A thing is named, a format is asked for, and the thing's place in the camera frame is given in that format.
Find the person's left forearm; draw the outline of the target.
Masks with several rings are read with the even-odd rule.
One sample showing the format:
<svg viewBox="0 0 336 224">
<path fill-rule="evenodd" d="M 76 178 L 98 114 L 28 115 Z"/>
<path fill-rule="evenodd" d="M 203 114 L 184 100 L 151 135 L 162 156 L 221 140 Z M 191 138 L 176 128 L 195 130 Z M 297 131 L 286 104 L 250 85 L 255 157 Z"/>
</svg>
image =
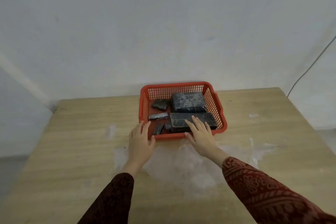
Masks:
<svg viewBox="0 0 336 224">
<path fill-rule="evenodd" d="M 128 224 L 135 177 L 140 169 L 139 164 L 128 161 L 77 224 Z"/>
</svg>

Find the red plastic mesh basket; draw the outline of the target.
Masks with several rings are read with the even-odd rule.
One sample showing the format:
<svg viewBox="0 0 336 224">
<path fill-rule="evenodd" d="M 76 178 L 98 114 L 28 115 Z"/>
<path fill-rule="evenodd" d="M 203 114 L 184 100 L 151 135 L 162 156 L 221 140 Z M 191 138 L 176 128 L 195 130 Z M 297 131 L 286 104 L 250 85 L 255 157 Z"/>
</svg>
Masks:
<svg viewBox="0 0 336 224">
<path fill-rule="evenodd" d="M 212 134 L 220 134 L 226 131 L 228 124 L 223 114 L 223 107 L 212 85 L 208 82 L 184 82 L 157 85 L 146 85 L 141 89 L 139 100 L 139 121 L 147 123 L 149 116 L 159 113 L 151 107 L 156 99 L 170 99 L 174 93 L 202 92 L 208 111 L 214 116 L 218 127 L 212 130 Z"/>
</svg>

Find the clear plastic sheet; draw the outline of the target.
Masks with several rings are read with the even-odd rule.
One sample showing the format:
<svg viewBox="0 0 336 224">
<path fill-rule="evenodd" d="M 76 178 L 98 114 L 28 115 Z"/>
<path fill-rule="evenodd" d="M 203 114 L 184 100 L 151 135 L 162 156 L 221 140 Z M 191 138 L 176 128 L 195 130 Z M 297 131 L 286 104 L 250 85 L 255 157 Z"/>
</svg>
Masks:
<svg viewBox="0 0 336 224">
<path fill-rule="evenodd" d="M 263 156 L 277 148 L 272 144 L 255 144 L 252 138 L 250 144 L 249 148 L 234 145 L 219 145 L 219 148 L 257 169 Z M 221 169 L 209 159 L 201 157 L 187 142 L 178 149 L 157 146 L 143 170 L 153 179 L 173 184 L 187 193 L 199 193 L 225 182 Z"/>
</svg>

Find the black wrapped chunk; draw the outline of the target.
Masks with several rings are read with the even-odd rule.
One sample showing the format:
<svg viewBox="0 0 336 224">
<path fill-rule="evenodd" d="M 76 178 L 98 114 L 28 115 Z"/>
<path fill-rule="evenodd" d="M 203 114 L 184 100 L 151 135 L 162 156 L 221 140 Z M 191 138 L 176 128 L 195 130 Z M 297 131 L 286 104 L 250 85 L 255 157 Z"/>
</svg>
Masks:
<svg viewBox="0 0 336 224">
<path fill-rule="evenodd" d="M 169 105 L 170 101 L 167 99 L 156 99 L 152 103 L 151 107 L 156 110 L 166 111 Z"/>
</svg>

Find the person's left hand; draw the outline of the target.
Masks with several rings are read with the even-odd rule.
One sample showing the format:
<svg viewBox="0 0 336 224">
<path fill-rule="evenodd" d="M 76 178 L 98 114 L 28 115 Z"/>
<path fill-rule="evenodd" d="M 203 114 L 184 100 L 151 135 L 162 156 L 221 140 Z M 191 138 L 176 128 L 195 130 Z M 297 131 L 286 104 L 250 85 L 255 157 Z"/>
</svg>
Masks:
<svg viewBox="0 0 336 224">
<path fill-rule="evenodd" d="M 133 138 L 132 142 L 128 145 L 129 157 L 124 171 L 135 176 L 142 167 L 147 163 L 153 154 L 153 150 L 149 150 L 149 138 L 148 131 L 151 121 L 144 123 L 142 134 L 143 138 L 136 138 L 136 127 L 132 130 Z"/>
</svg>

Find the person's right forearm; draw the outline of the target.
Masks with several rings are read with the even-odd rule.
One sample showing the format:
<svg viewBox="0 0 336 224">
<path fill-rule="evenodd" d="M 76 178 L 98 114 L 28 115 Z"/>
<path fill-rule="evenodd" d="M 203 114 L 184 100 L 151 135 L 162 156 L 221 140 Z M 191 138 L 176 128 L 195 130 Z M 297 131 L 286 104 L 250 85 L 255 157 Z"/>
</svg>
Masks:
<svg viewBox="0 0 336 224">
<path fill-rule="evenodd" d="M 219 148 L 208 158 L 257 224 L 336 224 L 336 217 L 251 165 Z"/>
</svg>

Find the large black wrapped block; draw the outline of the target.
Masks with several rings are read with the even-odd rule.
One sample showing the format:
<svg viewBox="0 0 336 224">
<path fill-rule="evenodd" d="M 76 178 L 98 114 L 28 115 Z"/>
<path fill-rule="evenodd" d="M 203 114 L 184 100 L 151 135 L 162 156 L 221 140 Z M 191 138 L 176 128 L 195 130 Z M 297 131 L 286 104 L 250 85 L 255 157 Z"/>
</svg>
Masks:
<svg viewBox="0 0 336 224">
<path fill-rule="evenodd" d="M 170 99 L 171 113 L 205 113 L 208 112 L 202 92 L 175 93 Z"/>
</svg>

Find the person's right hand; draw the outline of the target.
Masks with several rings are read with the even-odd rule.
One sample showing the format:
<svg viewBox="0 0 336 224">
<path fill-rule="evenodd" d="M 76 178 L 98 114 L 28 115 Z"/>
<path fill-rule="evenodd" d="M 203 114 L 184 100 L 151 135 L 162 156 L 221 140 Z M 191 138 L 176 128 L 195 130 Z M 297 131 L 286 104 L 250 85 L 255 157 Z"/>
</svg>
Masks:
<svg viewBox="0 0 336 224">
<path fill-rule="evenodd" d="M 192 131 L 192 123 L 189 122 L 188 120 L 185 120 L 185 122 L 187 123 L 187 125 L 190 127 Z M 205 157 L 211 160 L 217 166 L 221 167 L 223 161 L 225 160 L 225 158 L 228 157 L 228 155 L 217 146 L 214 137 L 207 138 L 207 130 L 206 130 L 207 123 L 203 123 L 203 124 L 204 124 L 204 132 L 200 132 L 200 133 L 191 132 L 192 133 L 191 135 L 194 137 L 197 143 L 193 147 L 196 150 L 196 152 L 200 154 L 202 157 Z"/>
</svg>

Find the flat black wrapped piece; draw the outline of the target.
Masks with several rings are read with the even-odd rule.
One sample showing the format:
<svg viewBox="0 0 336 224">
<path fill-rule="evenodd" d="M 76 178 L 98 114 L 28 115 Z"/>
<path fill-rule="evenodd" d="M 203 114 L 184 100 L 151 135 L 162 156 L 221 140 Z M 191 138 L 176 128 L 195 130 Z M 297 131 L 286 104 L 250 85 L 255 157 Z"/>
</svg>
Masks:
<svg viewBox="0 0 336 224">
<path fill-rule="evenodd" d="M 162 120 L 167 118 L 169 118 L 169 113 L 167 112 L 152 114 L 148 117 L 149 120 Z"/>
</svg>

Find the white wall conduit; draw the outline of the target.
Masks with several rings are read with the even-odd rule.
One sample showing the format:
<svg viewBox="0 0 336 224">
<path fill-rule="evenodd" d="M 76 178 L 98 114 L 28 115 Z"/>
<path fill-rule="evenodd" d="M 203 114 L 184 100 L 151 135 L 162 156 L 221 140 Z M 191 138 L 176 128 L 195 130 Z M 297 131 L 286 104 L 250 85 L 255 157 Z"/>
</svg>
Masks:
<svg viewBox="0 0 336 224">
<path fill-rule="evenodd" d="M 0 68 L 22 87 L 29 91 L 44 107 L 55 112 L 57 101 L 52 100 L 36 82 L 31 80 L 18 67 L 16 67 L 5 55 L 0 52 Z"/>
</svg>

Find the long black wrapped block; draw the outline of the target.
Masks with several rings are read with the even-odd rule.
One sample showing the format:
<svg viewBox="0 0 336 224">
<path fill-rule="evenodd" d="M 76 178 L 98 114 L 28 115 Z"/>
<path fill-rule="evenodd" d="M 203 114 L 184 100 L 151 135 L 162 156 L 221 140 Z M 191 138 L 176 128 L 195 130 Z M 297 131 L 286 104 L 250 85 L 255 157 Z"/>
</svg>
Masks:
<svg viewBox="0 0 336 224">
<path fill-rule="evenodd" d="M 201 122 L 207 122 L 212 130 L 218 127 L 214 116 L 210 112 L 202 113 L 171 113 L 170 114 L 170 132 L 171 133 L 184 133 L 191 132 L 190 127 L 185 120 L 193 123 L 192 116 L 198 118 Z"/>
</svg>

